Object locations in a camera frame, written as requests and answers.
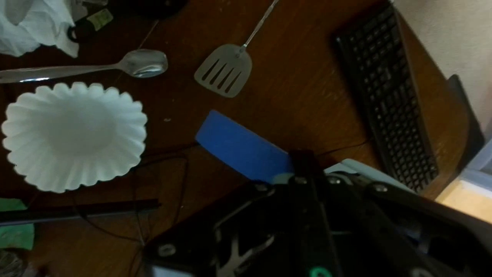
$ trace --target black device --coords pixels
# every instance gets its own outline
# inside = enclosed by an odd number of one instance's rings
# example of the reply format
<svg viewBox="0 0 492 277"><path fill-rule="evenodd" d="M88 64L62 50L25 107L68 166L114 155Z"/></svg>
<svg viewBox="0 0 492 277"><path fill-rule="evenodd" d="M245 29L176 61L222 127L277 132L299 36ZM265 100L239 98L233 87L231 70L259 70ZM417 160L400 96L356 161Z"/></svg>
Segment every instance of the black device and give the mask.
<svg viewBox="0 0 492 277"><path fill-rule="evenodd" d="M340 30L336 44L385 170L422 190L439 166L393 3L385 1Z"/></svg>
<svg viewBox="0 0 492 277"><path fill-rule="evenodd" d="M492 226L291 152L287 184L251 181L156 237L150 275L491 277Z"/></svg>

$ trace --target blue paper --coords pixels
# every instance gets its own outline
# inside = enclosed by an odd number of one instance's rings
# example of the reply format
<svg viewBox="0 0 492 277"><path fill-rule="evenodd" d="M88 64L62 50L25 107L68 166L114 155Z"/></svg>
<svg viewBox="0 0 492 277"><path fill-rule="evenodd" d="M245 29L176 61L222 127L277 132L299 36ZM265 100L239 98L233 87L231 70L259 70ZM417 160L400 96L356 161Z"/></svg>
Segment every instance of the blue paper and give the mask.
<svg viewBox="0 0 492 277"><path fill-rule="evenodd" d="M277 173L293 172L287 150L217 110L210 112L196 140L250 180L271 183Z"/></svg>

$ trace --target green object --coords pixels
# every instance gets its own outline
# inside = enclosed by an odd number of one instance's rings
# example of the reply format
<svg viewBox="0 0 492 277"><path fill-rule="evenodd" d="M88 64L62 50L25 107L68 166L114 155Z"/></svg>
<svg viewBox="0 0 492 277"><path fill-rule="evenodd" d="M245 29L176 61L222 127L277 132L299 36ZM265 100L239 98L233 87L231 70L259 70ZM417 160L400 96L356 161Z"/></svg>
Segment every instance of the green object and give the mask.
<svg viewBox="0 0 492 277"><path fill-rule="evenodd" d="M0 198L0 212L22 210L27 206L19 198ZM0 226L0 249L21 247L33 249L35 246L35 224Z"/></svg>
<svg viewBox="0 0 492 277"><path fill-rule="evenodd" d="M333 277L333 273L327 267L316 266L311 269L310 277Z"/></svg>

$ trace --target black keyboard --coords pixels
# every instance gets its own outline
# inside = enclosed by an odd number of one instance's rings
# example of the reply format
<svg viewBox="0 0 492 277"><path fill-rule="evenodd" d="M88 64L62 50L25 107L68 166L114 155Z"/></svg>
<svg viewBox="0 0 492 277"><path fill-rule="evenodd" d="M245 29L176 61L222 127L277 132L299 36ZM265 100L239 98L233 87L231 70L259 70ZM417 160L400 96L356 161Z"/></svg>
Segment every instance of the black keyboard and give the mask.
<svg viewBox="0 0 492 277"><path fill-rule="evenodd" d="M414 190L422 190L439 173L439 167L394 6L379 6L337 33L336 43L385 170Z"/></svg>

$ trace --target white wall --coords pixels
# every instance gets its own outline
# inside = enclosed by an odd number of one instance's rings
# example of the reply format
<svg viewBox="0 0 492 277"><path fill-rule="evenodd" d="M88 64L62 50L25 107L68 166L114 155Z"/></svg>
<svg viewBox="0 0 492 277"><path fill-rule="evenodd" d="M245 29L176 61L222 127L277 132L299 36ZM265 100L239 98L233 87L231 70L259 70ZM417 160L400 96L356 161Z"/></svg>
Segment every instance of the white wall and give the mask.
<svg viewBox="0 0 492 277"><path fill-rule="evenodd" d="M396 0L447 76L459 73L482 129L492 138L492 1Z"/></svg>

